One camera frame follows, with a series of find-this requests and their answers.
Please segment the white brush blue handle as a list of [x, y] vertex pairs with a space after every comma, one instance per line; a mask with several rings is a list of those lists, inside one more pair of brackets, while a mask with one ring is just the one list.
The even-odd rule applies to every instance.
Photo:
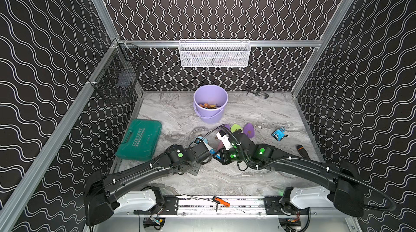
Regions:
[[204, 145], [207, 147], [209, 153], [214, 155], [216, 153], [215, 149], [213, 149], [206, 141], [203, 141]]

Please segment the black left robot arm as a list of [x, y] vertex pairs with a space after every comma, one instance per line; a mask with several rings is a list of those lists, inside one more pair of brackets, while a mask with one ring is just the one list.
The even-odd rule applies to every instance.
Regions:
[[83, 192], [86, 225], [91, 227], [111, 218], [120, 207], [118, 199], [128, 192], [162, 177], [189, 173], [211, 158], [202, 142], [188, 148], [174, 144], [156, 158], [125, 171], [109, 175], [93, 172]]

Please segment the light green trowel wooden handle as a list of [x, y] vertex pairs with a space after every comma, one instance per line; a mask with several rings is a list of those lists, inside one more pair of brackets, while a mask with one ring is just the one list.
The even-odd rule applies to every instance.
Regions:
[[243, 131], [243, 128], [238, 124], [233, 124], [230, 128], [230, 131], [232, 133], [237, 132], [237, 131]]

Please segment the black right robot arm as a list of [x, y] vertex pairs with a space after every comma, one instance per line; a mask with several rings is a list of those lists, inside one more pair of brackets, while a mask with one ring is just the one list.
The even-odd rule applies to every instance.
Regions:
[[280, 200], [284, 213], [306, 208], [335, 208], [352, 216], [364, 211], [393, 211], [397, 205], [384, 192], [362, 181], [348, 163], [340, 166], [289, 154], [268, 144], [255, 144], [241, 132], [216, 134], [223, 147], [213, 155], [222, 165], [245, 163], [253, 170], [285, 172], [316, 183], [316, 187], [285, 189]]

